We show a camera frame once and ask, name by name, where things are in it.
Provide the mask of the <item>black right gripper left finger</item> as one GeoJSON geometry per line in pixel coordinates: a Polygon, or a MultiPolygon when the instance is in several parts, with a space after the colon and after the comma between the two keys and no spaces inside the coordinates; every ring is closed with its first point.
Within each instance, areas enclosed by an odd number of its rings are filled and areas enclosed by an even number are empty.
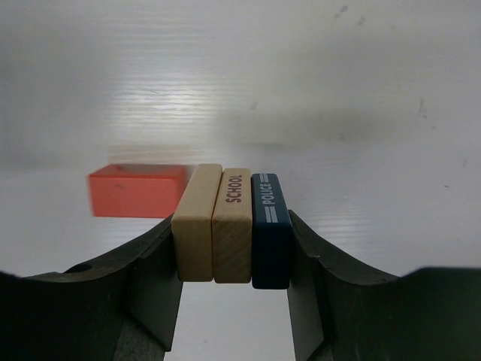
{"type": "Polygon", "coordinates": [[[182,288],[170,220],[63,273],[2,273],[1,358],[161,360],[182,288]]]}

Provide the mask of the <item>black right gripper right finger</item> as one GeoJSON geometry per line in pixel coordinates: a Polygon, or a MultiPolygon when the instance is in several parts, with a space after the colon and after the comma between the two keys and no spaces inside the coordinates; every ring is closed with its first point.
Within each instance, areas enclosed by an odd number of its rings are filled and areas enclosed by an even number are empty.
{"type": "Polygon", "coordinates": [[[291,216],[287,290],[298,360],[478,360],[480,271],[398,277],[350,256],[291,216]]]}

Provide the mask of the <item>red arch wood block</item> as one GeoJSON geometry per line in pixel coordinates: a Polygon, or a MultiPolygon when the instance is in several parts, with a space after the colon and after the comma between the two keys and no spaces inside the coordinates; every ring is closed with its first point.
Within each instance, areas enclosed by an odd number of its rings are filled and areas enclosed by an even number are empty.
{"type": "Polygon", "coordinates": [[[192,167],[110,164],[87,176],[95,217],[166,218],[174,213],[192,167]]]}

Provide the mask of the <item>blue wood block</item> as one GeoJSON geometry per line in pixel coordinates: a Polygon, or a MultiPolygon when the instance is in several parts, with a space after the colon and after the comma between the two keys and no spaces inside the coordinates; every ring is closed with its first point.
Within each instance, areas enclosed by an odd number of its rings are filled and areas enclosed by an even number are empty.
{"type": "Polygon", "coordinates": [[[258,290],[289,287],[292,221],[276,174],[251,176],[253,201],[252,285],[258,290]]]}

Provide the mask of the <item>natural long wood block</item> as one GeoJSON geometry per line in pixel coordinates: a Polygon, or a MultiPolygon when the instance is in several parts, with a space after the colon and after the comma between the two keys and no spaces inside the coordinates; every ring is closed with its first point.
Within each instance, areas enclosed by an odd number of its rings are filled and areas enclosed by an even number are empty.
{"type": "Polygon", "coordinates": [[[213,279],[218,284],[251,280],[253,207],[251,172],[226,168],[212,217],[213,279]]]}

